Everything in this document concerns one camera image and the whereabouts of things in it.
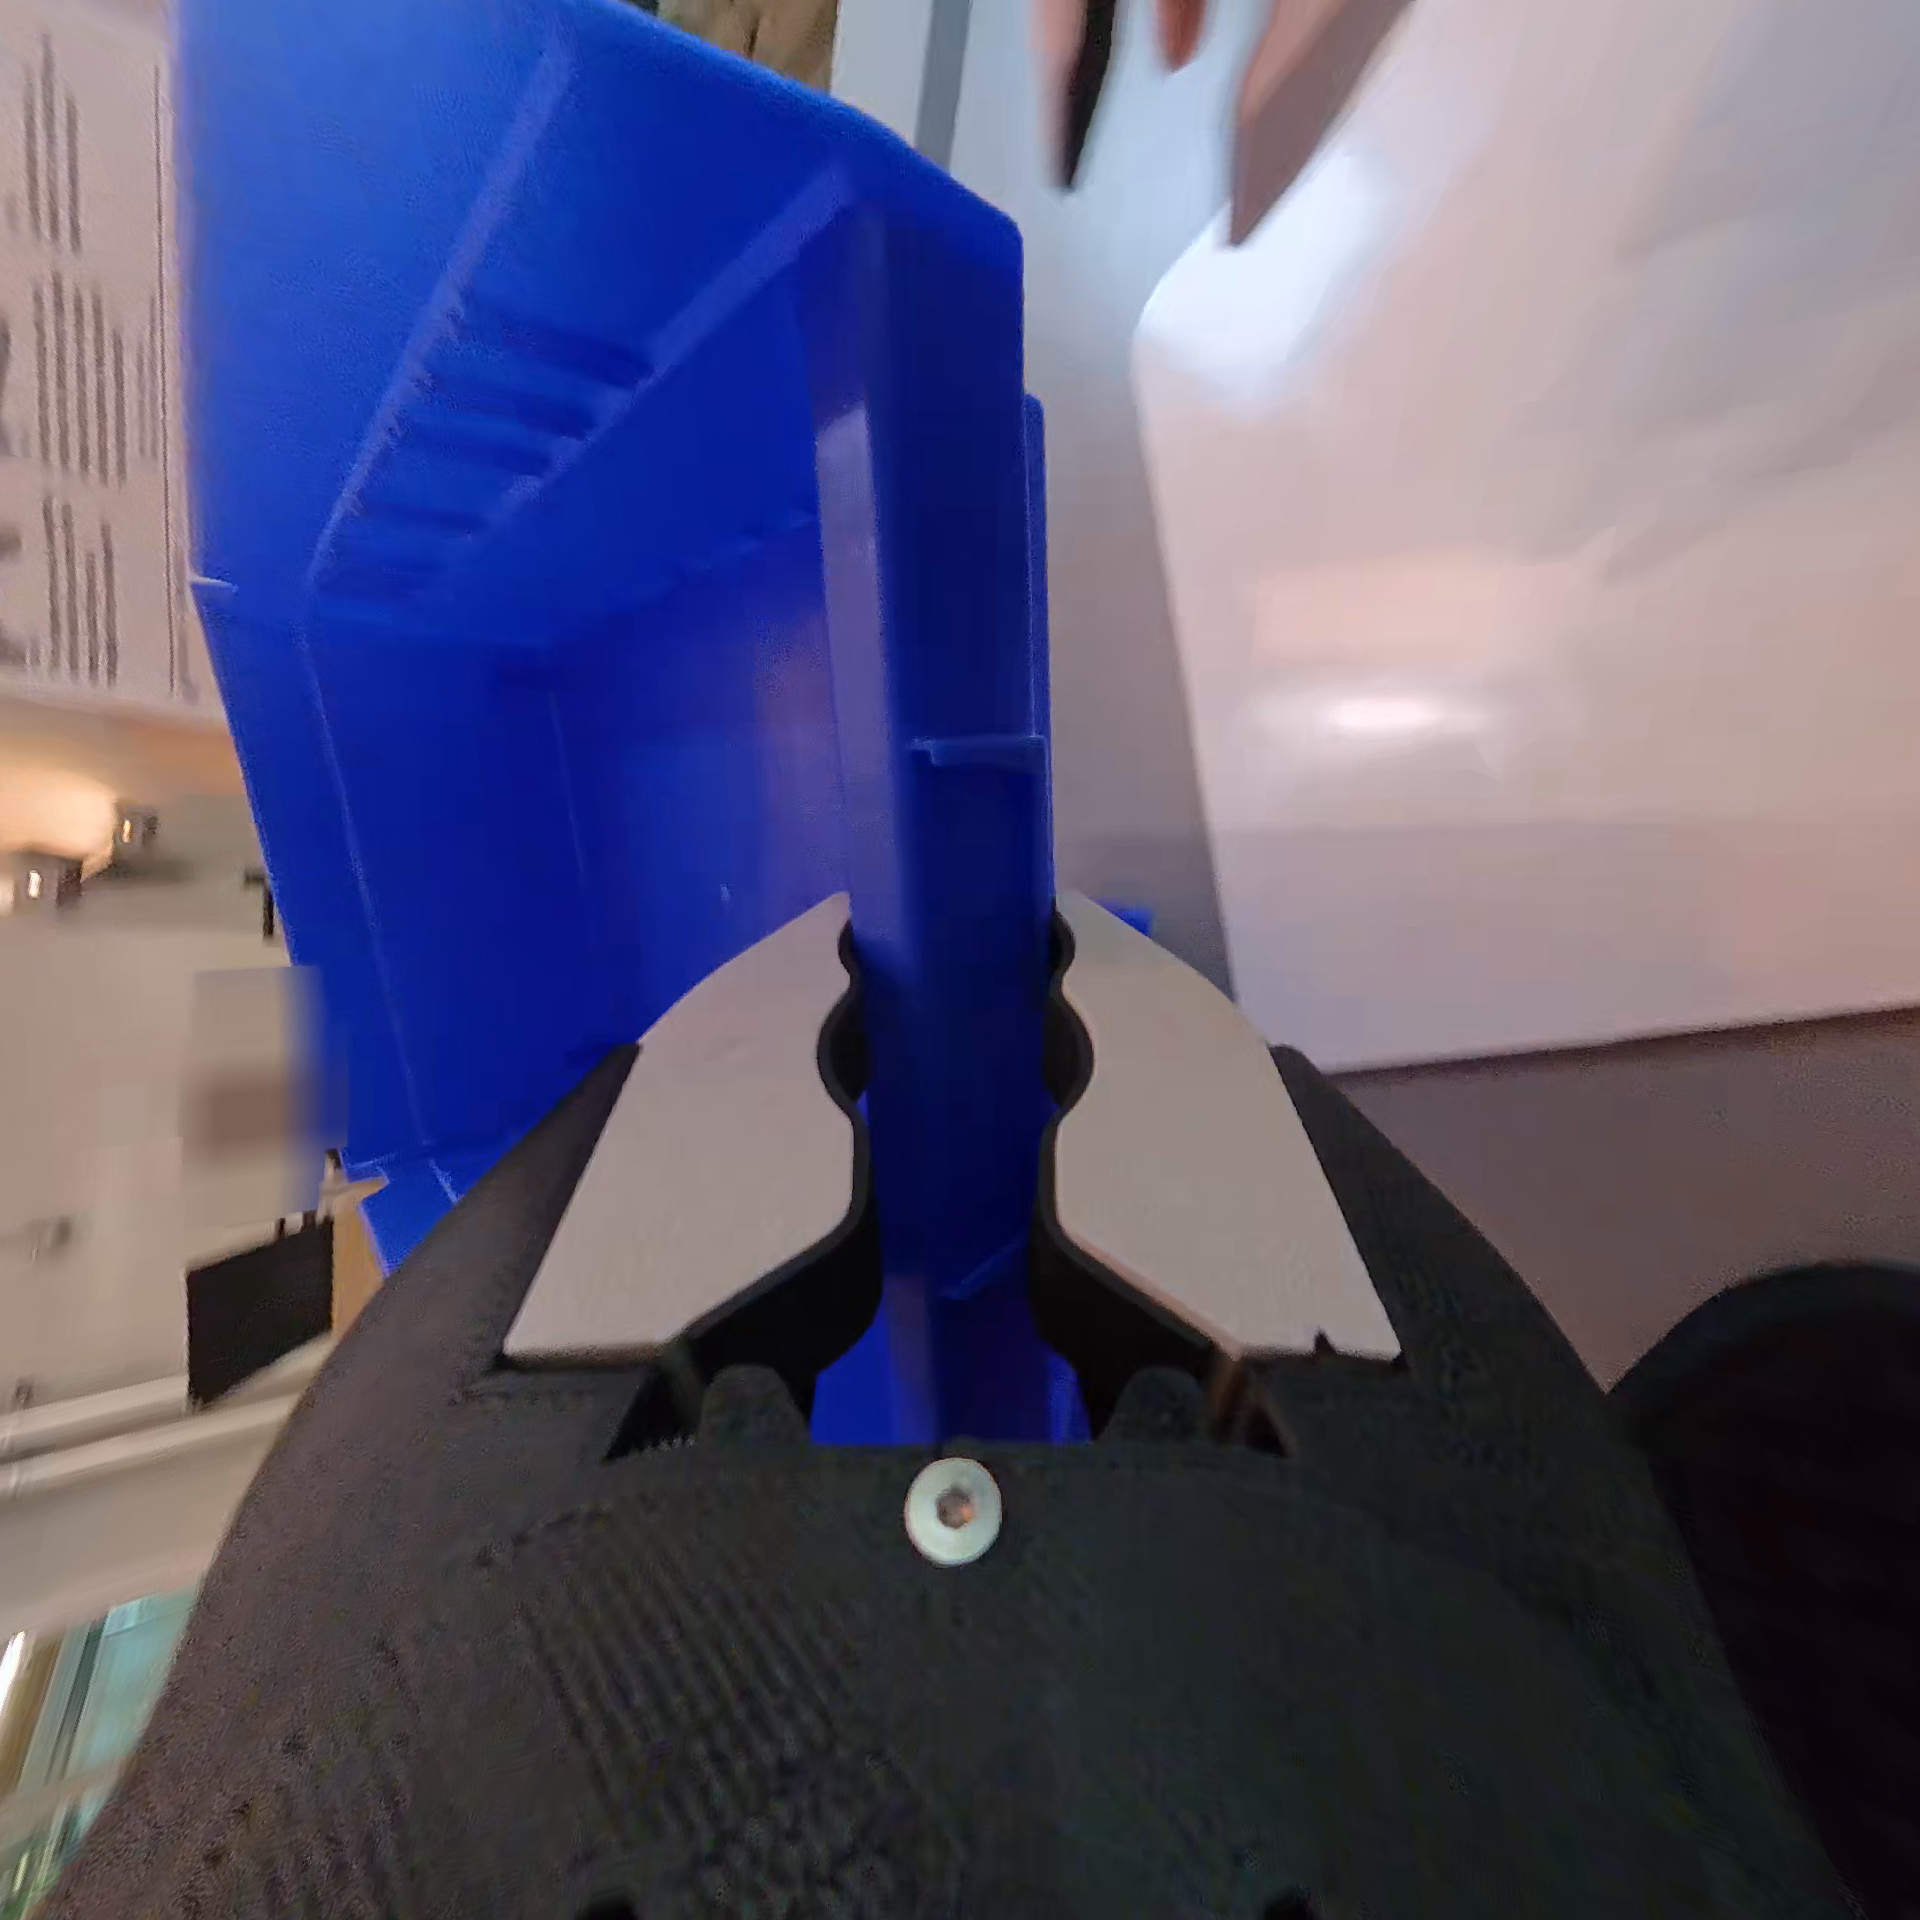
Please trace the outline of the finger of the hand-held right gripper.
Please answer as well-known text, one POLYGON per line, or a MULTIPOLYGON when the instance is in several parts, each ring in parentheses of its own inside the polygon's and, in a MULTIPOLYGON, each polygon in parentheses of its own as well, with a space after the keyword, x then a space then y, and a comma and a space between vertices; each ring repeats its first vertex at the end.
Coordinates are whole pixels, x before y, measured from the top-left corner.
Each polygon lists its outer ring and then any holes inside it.
POLYGON ((1116 3, 1037 3, 1037 60, 1054 179, 1071 189, 1113 65, 1116 3))
POLYGON ((1291 189, 1406 11, 1409 3, 1268 9, 1231 118, 1228 248, 1242 248, 1291 189))

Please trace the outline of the white whiteboard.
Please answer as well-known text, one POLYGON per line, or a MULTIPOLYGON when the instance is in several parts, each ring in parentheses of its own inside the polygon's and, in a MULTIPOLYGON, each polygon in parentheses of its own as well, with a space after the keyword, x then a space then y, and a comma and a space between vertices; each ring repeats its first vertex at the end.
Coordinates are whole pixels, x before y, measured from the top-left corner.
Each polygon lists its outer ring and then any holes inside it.
POLYGON ((1133 344, 1238 1008, 1915 1006, 1917 4, 1412 4, 1133 344))

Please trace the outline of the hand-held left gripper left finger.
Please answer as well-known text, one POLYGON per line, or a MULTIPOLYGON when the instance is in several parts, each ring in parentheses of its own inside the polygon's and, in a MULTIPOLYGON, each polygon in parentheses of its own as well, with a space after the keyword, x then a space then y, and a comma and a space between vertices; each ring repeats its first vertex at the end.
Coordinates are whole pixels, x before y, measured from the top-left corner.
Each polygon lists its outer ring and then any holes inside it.
POLYGON ((739 1364, 804 1416, 878 1313, 870 1052, 847 894, 638 1041, 502 1340, 518 1372, 646 1362, 675 1425, 739 1364))

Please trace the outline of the blue plastic bin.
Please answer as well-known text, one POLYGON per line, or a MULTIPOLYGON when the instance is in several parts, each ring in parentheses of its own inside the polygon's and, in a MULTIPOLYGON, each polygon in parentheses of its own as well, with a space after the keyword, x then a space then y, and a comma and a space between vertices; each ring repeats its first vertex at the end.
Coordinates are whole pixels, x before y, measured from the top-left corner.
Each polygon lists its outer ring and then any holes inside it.
POLYGON ((1065 1437, 1018 227, 638 4, 175 18, 194 600, 385 1264, 846 894, 886 1296, 815 1432, 1065 1437))

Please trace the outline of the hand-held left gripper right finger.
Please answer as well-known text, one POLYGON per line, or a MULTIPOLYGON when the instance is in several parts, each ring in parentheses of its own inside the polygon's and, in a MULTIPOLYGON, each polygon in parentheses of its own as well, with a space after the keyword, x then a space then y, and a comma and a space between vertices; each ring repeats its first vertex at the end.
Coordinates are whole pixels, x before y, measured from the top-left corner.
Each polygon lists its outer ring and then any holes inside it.
POLYGON ((1037 1332, 1090 1427, 1141 1374, 1234 1427, 1268 1361, 1397 1364, 1402 1338, 1263 1036, 1107 906, 1054 909, 1037 1332))

